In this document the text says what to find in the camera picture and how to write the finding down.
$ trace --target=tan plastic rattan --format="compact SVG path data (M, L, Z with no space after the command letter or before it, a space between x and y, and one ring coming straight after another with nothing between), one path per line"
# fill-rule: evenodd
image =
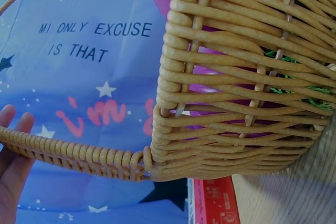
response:
M7 1L0 15L14 1ZM0 128L0 142L51 164L133 181L279 171L314 143L332 115L302 99L336 104L335 17L336 0L172 0L163 38L151 148L132 154L5 128ZM221 31L202 30L204 26ZM226 55L200 53L200 46ZM277 51L276 57L265 57L261 47ZM283 56L299 63L283 61ZM196 65L224 74L194 74ZM220 92L190 91L193 83ZM236 84L254 84L255 88ZM308 88L311 86L328 87L331 93ZM270 87L291 93L271 93ZM250 100L250 104L233 100ZM263 108L264 102L283 106ZM216 113L190 116L184 111ZM225 123L232 120L245 123ZM276 123L260 125L256 120ZM239 135L221 135L225 132ZM247 137L263 132L272 134Z

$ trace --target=red box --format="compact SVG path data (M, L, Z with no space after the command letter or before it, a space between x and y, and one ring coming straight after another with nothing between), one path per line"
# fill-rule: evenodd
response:
M240 224L231 177L188 180L189 224Z

